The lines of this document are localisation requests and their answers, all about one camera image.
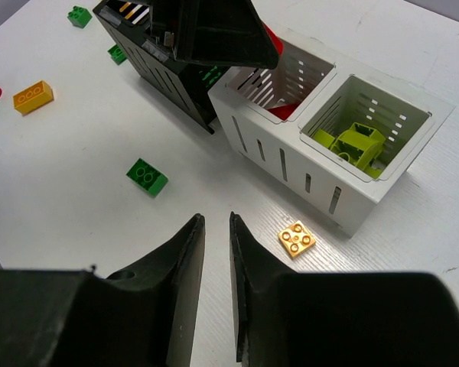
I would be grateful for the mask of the lime lego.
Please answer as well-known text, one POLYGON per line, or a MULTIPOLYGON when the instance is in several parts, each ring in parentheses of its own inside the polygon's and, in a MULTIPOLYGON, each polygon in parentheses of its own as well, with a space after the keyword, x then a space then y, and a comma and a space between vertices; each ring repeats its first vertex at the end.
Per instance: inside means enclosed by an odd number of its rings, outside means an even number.
POLYGON ((377 180, 383 173, 385 167, 386 166, 382 162, 374 161, 365 168, 364 172, 374 180, 377 180))

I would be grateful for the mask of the white two-compartment container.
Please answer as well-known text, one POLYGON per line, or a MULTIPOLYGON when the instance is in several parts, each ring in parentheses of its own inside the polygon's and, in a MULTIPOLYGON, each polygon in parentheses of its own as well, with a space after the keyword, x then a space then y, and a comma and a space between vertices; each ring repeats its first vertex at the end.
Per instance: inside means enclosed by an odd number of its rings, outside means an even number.
POLYGON ((231 68, 209 92, 232 148, 353 235, 452 113, 452 106, 291 31, 273 69, 231 68), (299 102, 285 121, 268 111, 299 102), (377 180, 312 137, 354 122, 385 137, 377 180))

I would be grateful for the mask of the red rounded lego block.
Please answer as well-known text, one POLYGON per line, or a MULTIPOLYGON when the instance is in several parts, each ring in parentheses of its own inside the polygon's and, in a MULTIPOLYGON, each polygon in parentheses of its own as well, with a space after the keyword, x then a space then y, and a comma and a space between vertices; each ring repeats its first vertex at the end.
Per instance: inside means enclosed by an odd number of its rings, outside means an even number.
POLYGON ((285 121, 294 113, 299 105, 299 102, 290 103, 282 100, 278 101, 273 107, 269 108, 268 111, 282 121, 285 121))

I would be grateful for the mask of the orange long lego brick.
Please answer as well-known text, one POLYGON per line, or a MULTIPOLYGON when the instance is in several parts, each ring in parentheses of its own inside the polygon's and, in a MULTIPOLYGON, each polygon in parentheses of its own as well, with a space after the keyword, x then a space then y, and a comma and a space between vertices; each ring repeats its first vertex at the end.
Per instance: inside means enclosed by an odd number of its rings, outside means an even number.
POLYGON ((27 115, 52 101, 54 101, 54 92, 43 80, 13 96, 14 108, 22 115, 27 115))

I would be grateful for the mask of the red arched lego green top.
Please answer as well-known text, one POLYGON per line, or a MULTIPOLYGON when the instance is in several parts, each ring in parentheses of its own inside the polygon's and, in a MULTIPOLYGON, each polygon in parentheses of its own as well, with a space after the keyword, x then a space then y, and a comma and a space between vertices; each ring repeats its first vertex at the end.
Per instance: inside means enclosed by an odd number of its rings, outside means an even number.
POLYGON ((282 43, 282 40, 265 23, 263 23, 263 26, 275 49, 277 50, 278 55, 281 56, 284 51, 284 44, 282 43))

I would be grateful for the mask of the orange small lego brick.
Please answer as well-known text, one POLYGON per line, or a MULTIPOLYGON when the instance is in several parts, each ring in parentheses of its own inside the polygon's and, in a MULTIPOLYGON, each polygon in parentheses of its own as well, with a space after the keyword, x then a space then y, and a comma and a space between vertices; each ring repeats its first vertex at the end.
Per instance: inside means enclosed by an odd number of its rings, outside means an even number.
POLYGON ((317 240, 314 234, 298 220, 278 233, 278 240, 282 244, 288 256, 296 259, 308 249, 316 246, 317 240))

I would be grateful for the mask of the dark green long lego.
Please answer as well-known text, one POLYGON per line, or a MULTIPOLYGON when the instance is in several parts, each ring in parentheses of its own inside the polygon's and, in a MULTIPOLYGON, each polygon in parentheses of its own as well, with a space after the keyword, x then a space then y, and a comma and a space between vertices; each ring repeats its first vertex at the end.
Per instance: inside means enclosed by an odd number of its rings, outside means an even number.
POLYGON ((116 65, 120 65, 126 60, 126 56, 122 51, 122 48, 117 44, 108 49, 108 54, 116 65))

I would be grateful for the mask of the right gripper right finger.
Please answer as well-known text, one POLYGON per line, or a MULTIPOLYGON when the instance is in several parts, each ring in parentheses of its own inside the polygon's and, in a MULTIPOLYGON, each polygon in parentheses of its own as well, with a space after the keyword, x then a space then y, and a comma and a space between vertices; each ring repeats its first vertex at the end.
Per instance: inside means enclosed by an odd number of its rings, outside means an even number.
POLYGON ((459 310, 423 272, 289 268, 229 218, 236 361, 244 366, 459 366, 459 310))

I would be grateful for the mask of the small green square lego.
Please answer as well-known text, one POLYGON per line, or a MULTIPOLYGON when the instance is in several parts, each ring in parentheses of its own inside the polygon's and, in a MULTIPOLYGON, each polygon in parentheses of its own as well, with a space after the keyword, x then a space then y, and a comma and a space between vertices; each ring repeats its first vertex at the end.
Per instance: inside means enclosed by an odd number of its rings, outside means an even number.
POLYGON ((92 19, 92 15, 86 8, 74 5, 72 10, 68 12, 67 19, 73 26, 85 28, 92 19))

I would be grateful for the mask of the dark green 2x2 lego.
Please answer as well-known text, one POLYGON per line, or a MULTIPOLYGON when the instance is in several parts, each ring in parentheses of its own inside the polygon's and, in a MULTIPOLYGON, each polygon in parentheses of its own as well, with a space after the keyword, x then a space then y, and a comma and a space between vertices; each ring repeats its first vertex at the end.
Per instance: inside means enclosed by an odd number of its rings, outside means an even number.
POLYGON ((142 158, 139 158, 133 164, 126 176, 152 197, 156 197, 168 183, 168 178, 162 172, 142 158))

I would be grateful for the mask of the lime small lego brick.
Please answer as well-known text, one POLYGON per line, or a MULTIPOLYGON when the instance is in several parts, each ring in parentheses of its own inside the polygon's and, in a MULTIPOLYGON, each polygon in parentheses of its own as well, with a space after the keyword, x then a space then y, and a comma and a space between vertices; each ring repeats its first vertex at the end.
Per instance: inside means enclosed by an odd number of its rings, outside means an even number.
POLYGON ((326 149, 329 149, 335 141, 335 137, 323 129, 318 129, 312 138, 326 149))

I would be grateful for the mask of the black two-compartment container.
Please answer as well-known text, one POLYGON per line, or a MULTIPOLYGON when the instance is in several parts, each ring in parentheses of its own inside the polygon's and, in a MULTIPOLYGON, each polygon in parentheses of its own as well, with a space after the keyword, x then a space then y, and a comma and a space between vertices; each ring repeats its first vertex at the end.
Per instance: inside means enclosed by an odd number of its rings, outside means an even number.
POLYGON ((229 68, 175 60, 164 37, 151 35, 151 10, 150 5, 101 1, 93 13, 137 73, 213 134, 216 112, 208 92, 229 68))

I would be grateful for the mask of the lime long lego edge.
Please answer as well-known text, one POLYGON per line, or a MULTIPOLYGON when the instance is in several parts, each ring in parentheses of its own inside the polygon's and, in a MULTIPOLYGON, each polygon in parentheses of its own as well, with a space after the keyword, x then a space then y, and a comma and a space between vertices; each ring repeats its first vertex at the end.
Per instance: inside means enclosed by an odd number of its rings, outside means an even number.
POLYGON ((354 167, 365 171, 383 152, 386 137, 377 129, 354 122, 335 138, 330 150, 354 167))

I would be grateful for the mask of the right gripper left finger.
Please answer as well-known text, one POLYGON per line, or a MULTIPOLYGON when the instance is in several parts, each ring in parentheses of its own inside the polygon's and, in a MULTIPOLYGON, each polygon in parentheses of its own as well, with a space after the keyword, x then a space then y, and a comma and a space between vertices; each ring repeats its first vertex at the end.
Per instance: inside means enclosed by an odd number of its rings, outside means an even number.
POLYGON ((107 278, 0 269, 0 366, 190 365, 204 246, 197 214, 107 278))

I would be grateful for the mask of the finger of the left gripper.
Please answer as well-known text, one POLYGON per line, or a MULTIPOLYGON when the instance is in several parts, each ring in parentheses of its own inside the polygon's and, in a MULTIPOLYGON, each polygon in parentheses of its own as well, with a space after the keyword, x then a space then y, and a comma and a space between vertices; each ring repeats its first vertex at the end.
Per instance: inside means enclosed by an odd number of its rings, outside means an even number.
POLYGON ((175 60, 274 69, 279 53, 251 1, 150 1, 150 33, 175 60))

